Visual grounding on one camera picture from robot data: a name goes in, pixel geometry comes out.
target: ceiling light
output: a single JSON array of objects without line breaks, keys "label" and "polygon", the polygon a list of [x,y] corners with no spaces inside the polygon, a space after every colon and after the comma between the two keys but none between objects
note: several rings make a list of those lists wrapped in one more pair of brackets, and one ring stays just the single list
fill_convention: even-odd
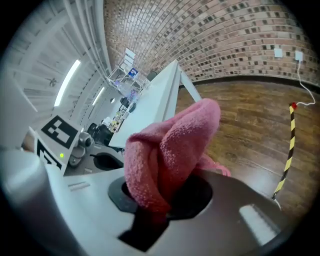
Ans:
[{"label": "ceiling light", "polygon": [[81,62],[80,62],[79,60],[76,60],[76,61],[73,63],[72,67],[70,68],[68,74],[66,74],[66,77],[65,77],[65,79],[63,80],[62,85],[61,85],[61,87],[60,87],[60,90],[59,90],[59,92],[58,92],[58,95],[57,95],[57,97],[56,97],[56,99],[55,99],[55,102],[54,102],[54,106],[55,106],[55,107],[57,107],[57,106],[60,105],[62,96],[64,95],[64,92],[65,92],[65,90],[66,90],[66,88],[67,88],[67,85],[68,85],[71,77],[72,77],[73,74],[75,73],[76,69],[77,69],[78,66],[80,65],[80,63],[81,63]]},{"label": "ceiling light", "polygon": [[100,92],[98,93],[97,97],[95,98],[94,102],[92,103],[92,106],[94,106],[97,102],[97,100],[99,99],[100,95],[102,94],[102,92],[104,91],[104,87],[101,88]]}]

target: power outlet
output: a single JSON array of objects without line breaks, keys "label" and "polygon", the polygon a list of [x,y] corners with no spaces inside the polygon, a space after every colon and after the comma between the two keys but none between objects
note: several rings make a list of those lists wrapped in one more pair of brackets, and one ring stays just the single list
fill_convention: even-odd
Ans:
[{"label": "power outlet", "polygon": [[281,48],[274,48],[274,57],[276,58],[282,58],[282,49]]},{"label": "power outlet", "polygon": [[301,51],[295,51],[295,60],[302,62],[304,60],[304,54]]}]

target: white desk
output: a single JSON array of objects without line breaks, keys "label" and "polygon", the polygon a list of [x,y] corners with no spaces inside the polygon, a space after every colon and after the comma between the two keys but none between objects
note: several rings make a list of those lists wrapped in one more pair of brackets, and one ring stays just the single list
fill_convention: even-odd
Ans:
[{"label": "white desk", "polygon": [[178,64],[171,62],[151,82],[136,104],[135,110],[123,121],[116,132],[110,147],[124,148],[130,135],[139,133],[152,123],[162,122],[175,115],[180,82],[185,86],[192,98],[197,102],[201,97]]}]

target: towel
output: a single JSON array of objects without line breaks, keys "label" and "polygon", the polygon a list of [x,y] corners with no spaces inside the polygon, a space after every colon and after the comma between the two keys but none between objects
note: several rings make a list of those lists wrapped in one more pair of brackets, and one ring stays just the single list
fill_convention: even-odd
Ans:
[{"label": "towel", "polygon": [[202,99],[174,117],[132,134],[125,145],[124,177],[140,207],[165,214],[175,192],[194,169],[221,169],[204,154],[219,127],[220,107]]}]

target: yellow and black striped pole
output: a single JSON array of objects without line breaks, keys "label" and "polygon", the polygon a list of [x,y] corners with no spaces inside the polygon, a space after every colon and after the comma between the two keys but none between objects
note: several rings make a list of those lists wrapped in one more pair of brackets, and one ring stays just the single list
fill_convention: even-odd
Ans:
[{"label": "yellow and black striped pole", "polygon": [[276,195],[277,193],[282,189],[284,183],[285,183],[285,180],[286,180],[286,177],[287,177],[287,174],[288,174],[288,171],[289,171],[289,168],[290,168],[290,165],[291,165],[291,161],[292,161],[292,156],[294,154],[294,147],[295,147],[295,113],[294,113],[294,110],[295,108],[297,107],[297,105],[295,103],[291,103],[289,105],[289,109],[290,109],[290,116],[291,116],[291,138],[290,138],[290,150],[289,150],[289,154],[288,154],[288,159],[286,161],[286,164],[285,164],[285,168],[284,168],[284,171],[283,171],[283,174],[282,174],[282,177],[281,177],[281,180],[280,182],[278,183],[278,186],[276,187],[274,193],[273,193],[273,196],[272,196],[272,199],[276,199]]}]

